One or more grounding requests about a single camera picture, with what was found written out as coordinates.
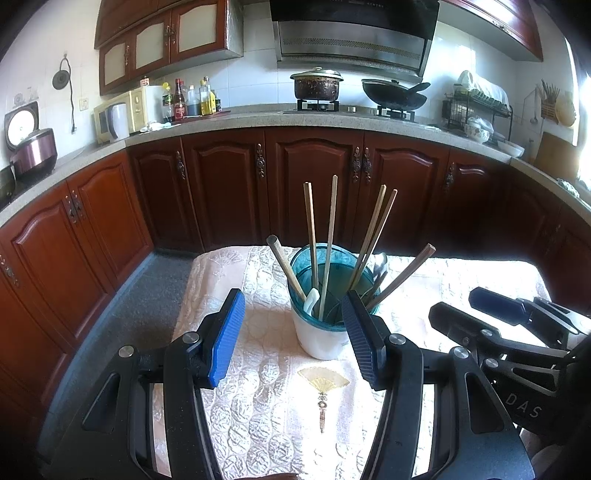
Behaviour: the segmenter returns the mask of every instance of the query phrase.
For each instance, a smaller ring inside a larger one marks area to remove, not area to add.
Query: dish rack
[[[483,116],[483,113],[488,113],[492,116],[491,123],[493,126],[495,125],[495,118],[498,116],[510,119],[507,140],[511,140],[513,107],[510,106],[507,110],[503,103],[484,95],[479,90],[467,92],[458,89],[454,93],[446,93],[445,97],[441,115],[447,120],[449,130],[459,129],[463,131],[464,124],[468,122],[470,116],[474,114]]]

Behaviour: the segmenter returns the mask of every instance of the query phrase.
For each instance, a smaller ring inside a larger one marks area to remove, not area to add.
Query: white tile wall
[[[31,94],[37,92],[40,126],[54,128],[60,155],[95,140],[91,112],[102,101],[98,81],[99,55],[93,49],[99,5],[100,0],[48,0],[20,32],[0,63],[0,92],[5,95],[0,97],[0,119],[14,108],[17,93],[22,93],[29,100]],[[464,70],[473,70],[502,86],[519,117],[524,98],[540,78],[563,89],[572,89],[564,38],[548,15],[535,4],[533,6],[542,37],[544,63],[514,62],[477,38],[438,22],[424,75],[425,81],[431,83],[426,91],[428,101],[417,111],[417,115],[437,121],[443,95],[452,91],[453,83]],[[174,79],[180,77],[186,85],[198,87],[199,80],[209,76],[212,88],[226,108],[256,103],[295,103],[290,75],[315,65],[278,69],[269,3],[244,7],[244,47],[243,58],[194,67],[153,81],[166,80],[173,85]],[[51,79],[65,51],[72,64],[77,125],[73,135],[70,132],[69,89],[58,92],[51,86]],[[339,100],[347,104],[375,106],[362,89],[361,79],[367,75],[345,69],[340,71],[345,80],[340,85]],[[89,98],[90,108],[79,112],[79,99],[83,97]],[[524,125],[519,124],[521,118],[516,121],[516,140],[522,144],[524,141],[527,143],[530,134],[536,134],[529,123],[533,113],[531,105],[532,99],[529,99]],[[568,132],[562,131],[566,129],[556,126],[547,128],[557,129],[559,134],[568,137]],[[5,147],[0,147],[0,167],[6,164],[8,156]]]

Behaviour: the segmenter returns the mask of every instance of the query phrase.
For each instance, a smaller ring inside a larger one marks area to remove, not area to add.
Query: white container
[[[334,360],[339,357],[349,344],[347,331],[331,332],[321,330],[302,319],[291,304],[291,317],[301,347],[306,353],[318,360]]]

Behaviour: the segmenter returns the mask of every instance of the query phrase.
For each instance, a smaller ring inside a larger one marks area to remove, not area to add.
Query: stainless steel range hood
[[[271,0],[278,64],[346,64],[418,82],[438,11],[437,0]]]

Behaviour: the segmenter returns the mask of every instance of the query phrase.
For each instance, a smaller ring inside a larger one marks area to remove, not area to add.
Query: stove burner
[[[389,110],[386,107],[378,105],[378,116],[388,116],[395,120],[402,120],[403,122],[414,123],[414,112],[407,112],[405,110]]]
[[[316,103],[308,103],[308,100],[298,100],[297,110],[299,112],[313,111],[313,112],[338,112],[339,102],[337,100],[328,103],[320,103],[316,100]]]

